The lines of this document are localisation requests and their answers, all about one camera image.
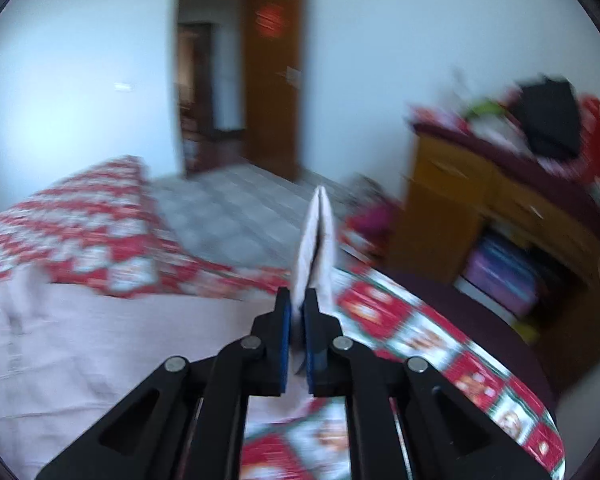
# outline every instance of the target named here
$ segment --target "desk drawer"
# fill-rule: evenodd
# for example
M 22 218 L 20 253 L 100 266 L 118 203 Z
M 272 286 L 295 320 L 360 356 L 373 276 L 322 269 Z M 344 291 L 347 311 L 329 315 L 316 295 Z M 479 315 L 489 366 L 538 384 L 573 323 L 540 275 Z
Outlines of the desk drawer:
M 475 153 L 422 136 L 413 181 L 456 202 L 481 205 L 493 171 L 493 164 Z
M 600 241 L 591 232 L 556 208 L 542 235 L 571 270 L 586 280 L 598 280 Z
M 539 236 L 555 207 L 543 197 L 506 177 L 501 177 L 491 208 L 505 220 Z

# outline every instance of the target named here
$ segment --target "red sign on door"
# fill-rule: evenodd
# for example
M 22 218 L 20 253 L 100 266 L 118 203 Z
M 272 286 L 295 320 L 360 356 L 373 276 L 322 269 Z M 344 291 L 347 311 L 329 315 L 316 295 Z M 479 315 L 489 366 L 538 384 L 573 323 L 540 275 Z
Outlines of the red sign on door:
M 264 38 L 279 38 L 284 25 L 282 6 L 266 4 L 256 11 L 256 28 Z

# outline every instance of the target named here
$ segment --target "light switch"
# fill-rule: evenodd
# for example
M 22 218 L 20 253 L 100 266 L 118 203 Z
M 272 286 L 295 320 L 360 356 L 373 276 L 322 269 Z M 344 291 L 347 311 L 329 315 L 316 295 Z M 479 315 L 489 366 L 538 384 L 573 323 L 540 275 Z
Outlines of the light switch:
M 116 92 L 131 92 L 134 88 L 129 83 L 115 83 Z

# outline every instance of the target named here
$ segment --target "black bag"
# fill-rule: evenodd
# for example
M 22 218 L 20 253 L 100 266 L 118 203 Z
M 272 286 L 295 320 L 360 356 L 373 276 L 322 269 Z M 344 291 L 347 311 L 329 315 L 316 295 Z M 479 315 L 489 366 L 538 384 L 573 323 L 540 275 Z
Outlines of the black bag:
M 580 154 L 580 110 L 567 80 L 522 86 L 520 100 L 510 111 L 536 155 L 570 160 Z

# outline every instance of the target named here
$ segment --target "wooden desk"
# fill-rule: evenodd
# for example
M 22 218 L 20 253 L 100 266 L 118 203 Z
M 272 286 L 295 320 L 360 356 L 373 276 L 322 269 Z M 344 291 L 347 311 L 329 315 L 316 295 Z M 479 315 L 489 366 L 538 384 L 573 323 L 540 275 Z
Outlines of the wooden desk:
M 506 158 L 462 146 L 452 134 L 433 135 L 417 126 L 416 133 L 414 171 L 386 267 L 453 283 L 492 219 L 554 256 L 573 271 L 577 283 L 534 351 L 560 394 L 600 361 L 600 218 L 589 221 L 584 206 L 566 210 L 565 197 L 554 197 L 554 177 L 530 185 L 529 175 L 516 176 Z M 575 187 L 571 192 L 586 195 Z M 588 197 L 576 198 L 589 207 Z

